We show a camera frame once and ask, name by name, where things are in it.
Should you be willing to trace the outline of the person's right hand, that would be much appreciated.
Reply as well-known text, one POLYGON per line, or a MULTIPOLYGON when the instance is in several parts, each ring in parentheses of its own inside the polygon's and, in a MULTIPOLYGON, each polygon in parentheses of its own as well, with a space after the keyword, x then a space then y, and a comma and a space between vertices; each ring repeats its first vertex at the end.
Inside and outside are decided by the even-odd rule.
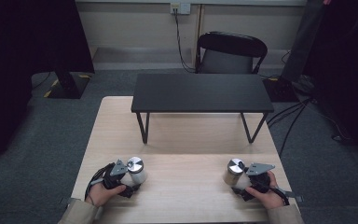
MULTIPOLYGON (((267 171, 267 174, 270 178, 269 186, 274 189, 278 187, 275 174, 273 174, 271 171, 267 171)), ((266 193, 259 192, 258 190, 251 187, 247 187, 245 190, 249 194, 253 195, 257 200, 259 200, 267 210, 285 206, 284 200, 271 189, 269 189, 266 193)))

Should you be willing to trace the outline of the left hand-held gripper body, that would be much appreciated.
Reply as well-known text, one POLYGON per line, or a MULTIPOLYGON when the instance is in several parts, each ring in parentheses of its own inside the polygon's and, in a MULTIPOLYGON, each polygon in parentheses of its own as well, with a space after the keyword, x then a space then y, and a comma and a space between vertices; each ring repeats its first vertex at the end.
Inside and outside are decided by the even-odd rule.
MULTIPOLYGON (((106 189, 114 189, 122 185, 121 179, 127 172, 128 168, 121 159, 107 164, 103 172, 103 186, 106 189)), ((125 197, 125 190, 119 193, 119 196, 125 197)))

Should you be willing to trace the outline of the white wall socket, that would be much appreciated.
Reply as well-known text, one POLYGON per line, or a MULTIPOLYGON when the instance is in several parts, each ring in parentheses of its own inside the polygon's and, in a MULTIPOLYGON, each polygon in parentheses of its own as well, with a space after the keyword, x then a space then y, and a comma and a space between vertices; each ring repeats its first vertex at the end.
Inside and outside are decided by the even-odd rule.
POLYGON ((189 15, 191 13, 190 3, 170 3, 170 13, 176 15, 189 15))

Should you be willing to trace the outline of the grey stand panel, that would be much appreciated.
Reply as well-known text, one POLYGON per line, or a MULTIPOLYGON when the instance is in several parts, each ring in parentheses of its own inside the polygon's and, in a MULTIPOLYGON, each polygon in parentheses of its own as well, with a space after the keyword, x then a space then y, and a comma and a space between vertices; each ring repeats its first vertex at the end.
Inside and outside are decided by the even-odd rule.
POLYGON ((310 55, 315 36, 324 16, 324 0, 307 0, 296 38, 281 78, 296 82, 301 76, 310 55))

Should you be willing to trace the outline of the person's left hand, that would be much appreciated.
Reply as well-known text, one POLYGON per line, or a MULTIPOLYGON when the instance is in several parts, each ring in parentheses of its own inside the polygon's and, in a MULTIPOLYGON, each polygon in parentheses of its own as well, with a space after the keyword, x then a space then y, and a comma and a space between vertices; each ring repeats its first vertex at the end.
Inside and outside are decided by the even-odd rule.
POLYGON ((120 185, 114 189, 106 189, 103 184, 98 183, 90 188, 85 202, 90 203, 96 207, 101 207, 105 205, 112 197, 118 195, 125 189, 126 187, 124 185, 120 185))

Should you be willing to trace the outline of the black metal shelf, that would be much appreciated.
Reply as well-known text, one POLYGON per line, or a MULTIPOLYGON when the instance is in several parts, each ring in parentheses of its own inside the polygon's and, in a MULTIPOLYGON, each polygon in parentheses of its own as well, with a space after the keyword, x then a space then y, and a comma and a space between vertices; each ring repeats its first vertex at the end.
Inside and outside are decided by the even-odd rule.
POLYGON ((274 111, 258 75, 140 74, 131 112, 136 115, 142 141, 148 141, 152 113, 260 113, 261 122, 274 111))

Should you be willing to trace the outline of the black folding chair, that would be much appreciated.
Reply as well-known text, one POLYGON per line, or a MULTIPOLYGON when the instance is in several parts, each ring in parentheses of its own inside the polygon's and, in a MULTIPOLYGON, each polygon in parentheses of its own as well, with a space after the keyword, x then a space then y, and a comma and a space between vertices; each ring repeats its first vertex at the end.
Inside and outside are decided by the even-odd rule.
POLYGON ((268 53, 266 44, 249 35, 207 32, 197 42, 198 74, 257 74, 268 53))

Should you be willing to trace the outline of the black curtain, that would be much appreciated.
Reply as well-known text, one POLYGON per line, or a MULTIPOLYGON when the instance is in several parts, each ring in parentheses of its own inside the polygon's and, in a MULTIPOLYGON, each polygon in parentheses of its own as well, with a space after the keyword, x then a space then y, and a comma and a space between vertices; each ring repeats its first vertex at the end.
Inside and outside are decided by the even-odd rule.
POLYGON ((306 73, 358 146, 358 0, 332 0, 324 7, 306 73))
POLYGON ((32 75, 92 73, 76 0, 0 0, 0 154, 32 97, 32 75))

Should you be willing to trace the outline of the glass jar with white contents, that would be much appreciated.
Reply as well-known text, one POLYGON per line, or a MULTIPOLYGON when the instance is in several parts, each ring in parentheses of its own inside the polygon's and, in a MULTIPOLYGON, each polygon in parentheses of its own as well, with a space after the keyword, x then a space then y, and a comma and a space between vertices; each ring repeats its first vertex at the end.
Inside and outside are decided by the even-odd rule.
POLYGON ((123 177, 124 184, 134 187, 143 184, 147 179, 145 163, 140 157, 132 157, 127 161, 128 172, 123 177))

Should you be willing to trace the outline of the glass jar with brown contents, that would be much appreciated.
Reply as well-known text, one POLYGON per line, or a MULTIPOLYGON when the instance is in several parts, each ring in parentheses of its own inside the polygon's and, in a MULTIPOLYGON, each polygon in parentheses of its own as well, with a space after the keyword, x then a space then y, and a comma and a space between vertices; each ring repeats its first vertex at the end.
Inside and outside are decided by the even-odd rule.
POLYGON ((245 163, 238 158, 231 159, 227 163, 223 180, 228 186, 235 189, 245 189, 251 185, 249 178, 245 175, 245 163))

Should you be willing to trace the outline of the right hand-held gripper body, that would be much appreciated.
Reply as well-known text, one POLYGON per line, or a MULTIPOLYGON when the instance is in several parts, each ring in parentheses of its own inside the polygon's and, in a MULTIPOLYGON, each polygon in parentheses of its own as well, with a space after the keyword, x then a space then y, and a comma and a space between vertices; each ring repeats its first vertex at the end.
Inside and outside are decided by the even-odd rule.
POLYGON ((269 191, 270 186, 270 177, 267 174, 268 169, 258 169, 258 166, 261 166, 261 163, 251 164, 244 169, 244 172, 250 180, 250 188, 266 193, 269 191))

